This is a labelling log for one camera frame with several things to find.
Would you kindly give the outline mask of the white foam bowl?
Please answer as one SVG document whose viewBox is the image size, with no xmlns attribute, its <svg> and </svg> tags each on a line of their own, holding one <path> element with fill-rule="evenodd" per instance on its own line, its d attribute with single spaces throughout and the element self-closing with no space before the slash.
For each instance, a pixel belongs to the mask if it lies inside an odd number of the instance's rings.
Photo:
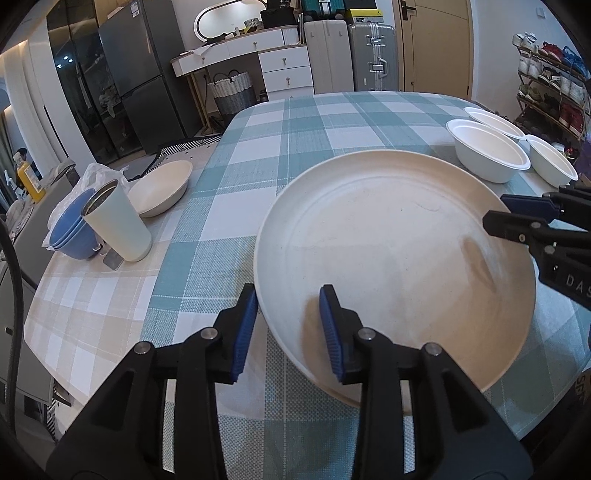
<svg viewBox="0 0 591 480">
<path fill-rule="evenodd" d="M 480 122 L 506 135 L 515 142 L 523 140 L 526 136 L 526 134 L 518 126 L 490 111 L 477 107 L 465 107 L 464 111 L 472 120 Z"/>
<path fill-rule="evenodd" d="M 504 184 L 531 167 L 524 150 L 491 127 L 472 120 L 453 119 L 447 122 L 446 128 L 455 141 L 461 164 L 482 180 Z"/>
<path fill-rule="evenodd" d="M 554 146 L 534 135 L 527 135 L 525 139 L 530 146 L 533 168 L 548 184 L 558 188 L 579 179 L 573 165 Z"/>
</svg>

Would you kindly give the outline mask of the large cream plate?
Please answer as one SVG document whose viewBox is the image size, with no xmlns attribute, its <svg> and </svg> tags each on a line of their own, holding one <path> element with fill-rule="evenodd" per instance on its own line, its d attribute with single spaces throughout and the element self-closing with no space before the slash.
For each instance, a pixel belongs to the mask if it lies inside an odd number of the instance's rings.
<svg viewBox="0 0 591 480">
<path fill-rule="evenodd" d="M 277 196 L 254 249 L 264 320 L 308 380 L 346 404 L 361 390 L 329 364 L 320 291 L 394 343 L 440 344 L 481 389 L 511 367 L 529 334 L 536 280 L 527 249 L 492 237 L 503 203 L 446 161 L 399 151 L 342 155 Z"/>
</svg>

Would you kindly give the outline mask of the blue stacked bowls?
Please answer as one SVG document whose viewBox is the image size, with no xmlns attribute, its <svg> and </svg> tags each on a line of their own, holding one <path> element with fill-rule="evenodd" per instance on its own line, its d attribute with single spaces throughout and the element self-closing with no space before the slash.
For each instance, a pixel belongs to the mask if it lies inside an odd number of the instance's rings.
<svg viewBox="0 0 591 480">
<path fill-rule="evenodd" d="M 93 188 L 85 190 L 61 214 L 50 234 L 51 249 L 76 260 L 87 260 L 100 250 L 95 232 L 82 217 L 82 210 L 94 193 Z"/>
</svg>

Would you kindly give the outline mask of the shoe rack with shoes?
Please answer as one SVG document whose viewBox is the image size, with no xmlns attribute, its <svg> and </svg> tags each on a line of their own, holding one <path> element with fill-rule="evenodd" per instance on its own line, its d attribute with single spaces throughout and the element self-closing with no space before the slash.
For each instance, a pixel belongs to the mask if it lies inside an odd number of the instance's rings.
<svg viewBox="0 0 591 480">
<path fill-rule="evenodd" d="M 575 161 L 590 128 L 590 71 L 573 49 L 540 43 L 533 33 L 514 34 L 512 44 L 519 53 L 517 125 Z"/>
</svg>

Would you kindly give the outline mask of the beige plaid tablecloth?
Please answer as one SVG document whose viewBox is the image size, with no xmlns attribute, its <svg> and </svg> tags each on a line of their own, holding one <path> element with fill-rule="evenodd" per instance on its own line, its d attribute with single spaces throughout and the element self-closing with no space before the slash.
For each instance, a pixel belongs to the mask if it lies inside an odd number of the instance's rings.
<svg viewBox="0 0 591 480">
<path fill-rule="evenodd" d="M 98 255 L 74 260 L 56 253 L 34 295 L 24 339 L 35 357 L 75 401 L 84 404 L 139 340 L 156 286 L 166 293 L 187 276 L 190 253 L 169 263 L 170 246 L 190 193 L 147 222 L 153 244 L 137 263 L 112 270 Z"/>
</svg>

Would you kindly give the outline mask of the teal plaid tablecloth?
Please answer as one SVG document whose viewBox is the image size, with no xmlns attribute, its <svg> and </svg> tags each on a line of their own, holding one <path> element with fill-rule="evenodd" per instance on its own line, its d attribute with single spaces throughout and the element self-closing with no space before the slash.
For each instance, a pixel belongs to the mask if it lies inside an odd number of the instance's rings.
<svg viewBox="0 0 591 480">
<path fill-rule="evenodd" d="M 427 93 L 334 93 L 263 103 L 231 121 L 184 207 L 155 281 L 141 336 L 183 342 L 235 304 L 252 281 L 256 234 L 274 198 L 318 163 L 370 149 L 455 163 L 446 125 L 462 99 Z M 551 450 L 581 410 L 573 392 L 590 362 L 590 314 L 546 286 L 528 339 L 488 400 L 521 439 Z M 231 479 L 346 479 L 358 412 L 315 387 L 256 322 L 245 371 L 217 389 Z"/>
</svg>

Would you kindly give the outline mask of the wooden door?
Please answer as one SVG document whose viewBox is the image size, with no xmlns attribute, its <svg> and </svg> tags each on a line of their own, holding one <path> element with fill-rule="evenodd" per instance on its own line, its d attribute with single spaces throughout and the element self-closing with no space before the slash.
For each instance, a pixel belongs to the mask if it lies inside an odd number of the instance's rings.
<svg viewBox="0 0 591 480">
<path fill-rule="evenodd" d="M 468 99 L 473 80 L 473 26 L 467 0 L 398 3 L 403 89 Z"/>
</svg>

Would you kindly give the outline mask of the silver aluminium suitcase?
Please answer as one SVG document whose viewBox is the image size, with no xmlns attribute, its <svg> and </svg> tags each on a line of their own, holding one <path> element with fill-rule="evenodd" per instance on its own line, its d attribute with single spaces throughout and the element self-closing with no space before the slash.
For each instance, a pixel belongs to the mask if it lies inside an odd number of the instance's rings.
<svg viewBox="0 0 591 480">
<path fill-rule="evenodd" d="M 381 23 L 349 25 L 356 91 L 399 91 L 396 30 Z"/>
</svg>

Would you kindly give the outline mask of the pale green tumbler cup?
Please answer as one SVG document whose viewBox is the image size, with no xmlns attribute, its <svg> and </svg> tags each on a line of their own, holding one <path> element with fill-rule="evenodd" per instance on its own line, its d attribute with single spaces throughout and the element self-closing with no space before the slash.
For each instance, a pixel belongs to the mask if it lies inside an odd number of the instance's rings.
<svg viewBox="0 0 591 480">
<path fill-rule="evenodd" d="M 82 218 L 124 261 L 138 262 L 152 246 L 152 236 L 118 180 L 100 187 L 84 205 Z"/>
</svg>

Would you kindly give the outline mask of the beige suitcase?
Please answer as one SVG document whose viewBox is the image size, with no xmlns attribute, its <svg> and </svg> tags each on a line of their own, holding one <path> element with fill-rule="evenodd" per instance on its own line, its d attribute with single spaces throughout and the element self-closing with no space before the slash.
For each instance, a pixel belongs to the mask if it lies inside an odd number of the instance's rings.
<svg viewBox="0 0 591 480">
<path fill-rule="evenodd" d="M 315 94 L 352 92 L 353 64 L 345 20 L 304 23 Z"/>
</svg>

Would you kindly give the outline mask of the small cream bowl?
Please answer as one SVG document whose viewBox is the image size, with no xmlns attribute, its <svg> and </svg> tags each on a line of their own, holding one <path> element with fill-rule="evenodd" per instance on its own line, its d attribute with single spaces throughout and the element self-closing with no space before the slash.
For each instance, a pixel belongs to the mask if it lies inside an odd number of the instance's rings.
<svg viewBox="0 0 591 480">
<path fill-rule="evenodd" d="M 137 180 L 127 196 L 141 218 L 152 218 L 172 208 L 183 197 L 193 165 L 186 160 L 159 166 Z"/>
</svg>

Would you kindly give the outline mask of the white plastic bag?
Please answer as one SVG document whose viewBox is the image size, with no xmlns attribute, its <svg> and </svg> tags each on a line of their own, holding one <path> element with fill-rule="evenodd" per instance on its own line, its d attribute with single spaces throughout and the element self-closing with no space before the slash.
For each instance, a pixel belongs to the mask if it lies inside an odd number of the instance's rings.
<svg viewBox="0 0 591 480">
<path fill-rule="evenodd" d="M 47 221 L 48 233 L 42 242 L 42 246 L 49 251 L 54 251 L 54 248 L 50 246 L 50 237 L 53 233 L 55 225 L 69 205 L 74 202 L 84 191 L 90 188 L 98 190 L 108 181 L 118 180 L 124 192 L 127 193 L 131 188 L 131 183 L 124 176 L 125 170 L 126 168 L 124 168 L 122 171 L 113 170 L 100 163 L 90 164 L 86 168 L 82 177 L 74 185 L 71 192 L 67 194 L 51 212 Z"/>
</svg>

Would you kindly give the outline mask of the yellow bottle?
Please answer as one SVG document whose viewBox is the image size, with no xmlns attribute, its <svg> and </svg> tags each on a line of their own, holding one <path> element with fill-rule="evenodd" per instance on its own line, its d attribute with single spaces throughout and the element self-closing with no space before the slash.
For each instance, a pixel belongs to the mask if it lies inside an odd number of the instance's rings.
<svg viewBox="0 0 591 480">
<path fill-rule="evenodd" d="M 39 203 L 45 196 L 46 192 L 41 185 L 39 178 L 35 174 L 32 165 L 26 161 L 22 162 L 20 165 L 17 165 L 17 167 L 17 175 L 23 183 L 26 191 L 30 195 L 32 201 L 34 203 Z"/>
</svg>

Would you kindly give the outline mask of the white dresser desk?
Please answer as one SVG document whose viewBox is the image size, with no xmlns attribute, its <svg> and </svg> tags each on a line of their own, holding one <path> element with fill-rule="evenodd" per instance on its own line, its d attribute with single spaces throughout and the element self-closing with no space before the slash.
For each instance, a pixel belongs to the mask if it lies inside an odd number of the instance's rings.
<svg viewBox="0 0 591 480">
<path fill-rule="evenodd" d="M 296 26 L 265 29 L 192 49 L 171 60 L 176 77 L 183 77 L 218 63 L 256 55 L 264 89 L 271 100 L 315 94 L 308 48 Z"/>
</svg>

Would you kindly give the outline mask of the teal green suitcase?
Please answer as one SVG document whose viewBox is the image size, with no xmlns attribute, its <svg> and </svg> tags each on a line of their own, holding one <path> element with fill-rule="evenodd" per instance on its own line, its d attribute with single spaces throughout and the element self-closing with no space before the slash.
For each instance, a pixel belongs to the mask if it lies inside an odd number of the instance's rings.
<svg viewBox="0 0 591 480">
<path fill-rule="evenodd" d="M 301 10 L 315 12 L 318 15 L 331 15 L 345 11 L 344 0 L 301 0 Z"/>
</svg>

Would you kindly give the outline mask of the seated person background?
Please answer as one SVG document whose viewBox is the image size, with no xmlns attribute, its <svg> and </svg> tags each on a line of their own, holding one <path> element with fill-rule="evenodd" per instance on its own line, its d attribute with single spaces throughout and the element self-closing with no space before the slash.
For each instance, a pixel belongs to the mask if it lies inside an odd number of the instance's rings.
<svg viewBox="0 0 591 480">
<path fill-rule="evenodd" d="M 13 160 L 15 161 L 15 163 L 17 165 L 20 165 L 22 162 L 26 162 L 27 161 L 27 149 L 26 148 L 19 148 L 14 156 L 13 156 Z"/>
</svg>

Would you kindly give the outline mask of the woven laundry basket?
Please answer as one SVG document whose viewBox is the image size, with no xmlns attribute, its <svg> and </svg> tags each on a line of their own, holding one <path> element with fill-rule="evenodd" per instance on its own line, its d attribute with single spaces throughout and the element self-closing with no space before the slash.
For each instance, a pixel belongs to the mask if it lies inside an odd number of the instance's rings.
<svg viewBox="0 0 591 480">
<path fill-rule="evenodd" d="M 207 88 L 226 123 L 242 110 L 256 105 L 256 92 L 247 72 L 231 70 L 228 74 L 215 74 Z"/>
</svg>

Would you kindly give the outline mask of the oval lit mirror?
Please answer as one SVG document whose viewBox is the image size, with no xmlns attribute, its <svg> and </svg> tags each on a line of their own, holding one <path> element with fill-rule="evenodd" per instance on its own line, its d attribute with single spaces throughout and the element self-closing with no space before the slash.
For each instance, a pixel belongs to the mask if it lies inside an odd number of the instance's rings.
<svg viewBox="0 0 591 480">
<path fill-rule="evenodd" d="M 221 34 L 228 35 L 236 28 L 245 28 L 246 20 L 259 20 L 263 10 L 266 10 L 266 1 L 222 1 L 197 14 L 193 21 L 193 33 L 202 42 Z"/>
</svg>

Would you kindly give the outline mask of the black refrigerator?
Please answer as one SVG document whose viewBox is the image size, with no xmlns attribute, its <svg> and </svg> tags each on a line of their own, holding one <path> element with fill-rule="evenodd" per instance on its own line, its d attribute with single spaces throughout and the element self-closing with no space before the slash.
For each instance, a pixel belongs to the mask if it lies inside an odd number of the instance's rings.
<svg viewBox="0 0 591 480">
<path fill-rule="evenodd" d="M 99 27 L 109 71 L 143 150 L 197 134 L 202 121 L 171 60 L 183 42 L 169 1 L 131 1 Z"/>
</svg>

